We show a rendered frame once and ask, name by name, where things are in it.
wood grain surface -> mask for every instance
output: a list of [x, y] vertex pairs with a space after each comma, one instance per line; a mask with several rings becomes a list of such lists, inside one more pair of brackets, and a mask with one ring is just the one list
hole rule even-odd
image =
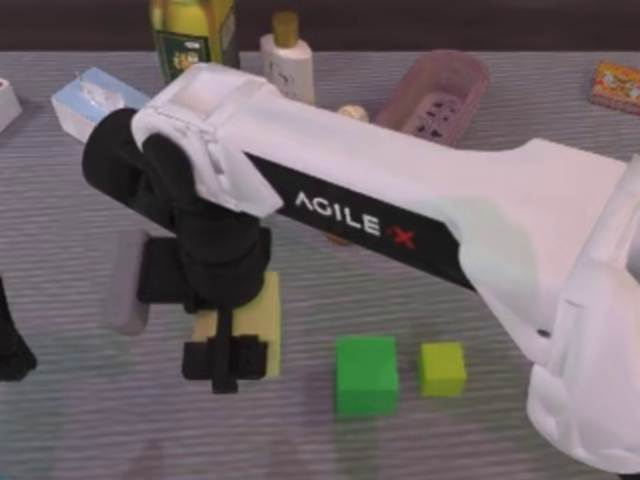
[[[0, 50], [151, 50], [148, 0], [2, 0]], [[242, 50], [295, 8], [316, 50], [640, 50], [634, 0], [237, 0]]]

gray tabletop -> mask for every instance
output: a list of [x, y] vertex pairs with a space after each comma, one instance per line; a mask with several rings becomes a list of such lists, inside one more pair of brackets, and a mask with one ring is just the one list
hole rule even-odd
[[[635, 117], [589, 105], [601, 58], [634, 54], [479, 54], [492, 85], [460, 147], [503, 149], [532, 137], [627, 160]], [[375, 113], [416, 54], [318, 54], [319, 103]], [[257, 57], [244, 65], [256, 70]], [[148, 226], [89, 188], [82, 146], [63, 134], [49, 97], [76, 71], [100, 67], [153, 94], [148, 53], [1, 53], [24, 115], [0, 135], [0, 270], [14, 317], [36, 352], [27, 381], [0, 385], [0, 476], [15, 480], [604, 480], [530, 426], [530, 366], [473, 294], [359, 248], [328, 243], [283, 218], [273, 268], [283, 287], [283, 374], [212, 397], [180, 376], [191, 321], [154, 308], [148, 330], [119, 338], [98, 326], [115, 235]], [[334, 339], [390, 334], [402, 398], [389, 418], [337, 422]], [[459, 399], [418, 395], [425, 341], [466, 348]]]

pink basket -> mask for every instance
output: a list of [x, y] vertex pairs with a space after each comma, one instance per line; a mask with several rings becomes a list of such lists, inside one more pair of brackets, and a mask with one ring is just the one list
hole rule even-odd
[[489, 70], [471, 55], [454, 50], [426, 53], [402, 78], [375, 123], [453, 146], [488, 85]]

green cube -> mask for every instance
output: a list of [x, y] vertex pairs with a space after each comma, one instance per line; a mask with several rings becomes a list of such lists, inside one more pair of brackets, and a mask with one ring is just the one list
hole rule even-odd
[[467, 370], [460, 343], [425, 343], [418, 364], [422, 395], [457, 397], [464, 391]]
[[335, 406], [339, 416], [395, 413], [400, 392], [395, 338], [339, 338], [335, 381]]

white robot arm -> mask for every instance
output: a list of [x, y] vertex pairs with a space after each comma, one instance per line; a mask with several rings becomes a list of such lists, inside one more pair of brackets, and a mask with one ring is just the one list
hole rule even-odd
[[280, 212], [476, 290], [534, 364], [540, 434], [592, 467], [640, 472], [640, 158], [544, 140], [453, 150], [217, 65], [188, 70], [132, 132], [140, 148], [157, 133], [182, 147], [206, 200]]

